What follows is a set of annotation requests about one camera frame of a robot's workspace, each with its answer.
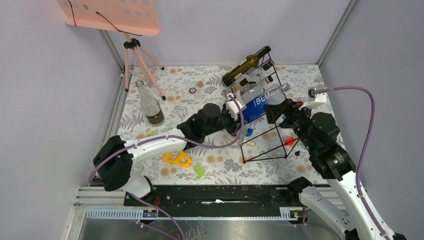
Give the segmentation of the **clear bottle black label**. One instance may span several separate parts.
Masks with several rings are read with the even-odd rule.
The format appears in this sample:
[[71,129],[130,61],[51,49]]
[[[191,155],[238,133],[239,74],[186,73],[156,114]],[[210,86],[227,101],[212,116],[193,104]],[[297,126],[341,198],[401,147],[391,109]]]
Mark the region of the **clear bottle black label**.
[[140,95],[142,113],[151,125],[160,126],[164,122],[165,116],[158,100],[149,92],[141,79],[136,80],[135,85]]

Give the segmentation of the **clear bottle blue gold emblem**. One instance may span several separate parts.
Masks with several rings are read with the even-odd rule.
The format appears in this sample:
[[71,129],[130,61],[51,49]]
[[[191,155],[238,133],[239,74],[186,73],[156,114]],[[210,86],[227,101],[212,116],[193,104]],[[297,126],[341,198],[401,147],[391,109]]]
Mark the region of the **clear bottle blue gold emblem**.
[[235,134],[226,133],[225,139],[228,144],[232,143],[230,147],[240,147],[241,144],[244,142],[245,139],[245,133],[241,133],[240,131],[237,131]]

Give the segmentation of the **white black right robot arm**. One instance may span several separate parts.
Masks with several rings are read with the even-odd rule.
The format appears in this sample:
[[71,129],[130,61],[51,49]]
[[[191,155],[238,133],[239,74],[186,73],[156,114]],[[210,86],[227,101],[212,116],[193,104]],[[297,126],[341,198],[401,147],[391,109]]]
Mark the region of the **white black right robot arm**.
[[325,199],[305,177],[289,183],[287,201],[293,206],[304,205],[317,214],[342,240],[404,240],[394,232],[376,208],[369,202],[363,185],[356,181],[357,167],[347,151],[337,143],[340,129],[330,113],[317,112],[301,102],[286,99],[280,104],[263,107],[269,124],[281,115],[282,129],[292,129],[309,153],[312,167],[327,181],[341,200],[345,211]]

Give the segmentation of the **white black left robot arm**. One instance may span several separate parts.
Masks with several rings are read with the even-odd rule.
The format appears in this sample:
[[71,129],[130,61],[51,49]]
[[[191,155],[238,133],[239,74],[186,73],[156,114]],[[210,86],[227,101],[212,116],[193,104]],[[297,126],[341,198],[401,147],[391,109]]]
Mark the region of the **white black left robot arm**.
[[207,103],[186,121],[162,134],[136,140],[110,137],[93,159],[94,170],[89,183],[101,185],[106,192],[123,190],[133,194],[144,206],[152,204],[155,192],[146,176],[132,173],[138,162],[163,157],[165,154],[205,147],[205,138],[225,130],[228,134],[243,135],[243,110],[239,100],[229,100],[222,107]]

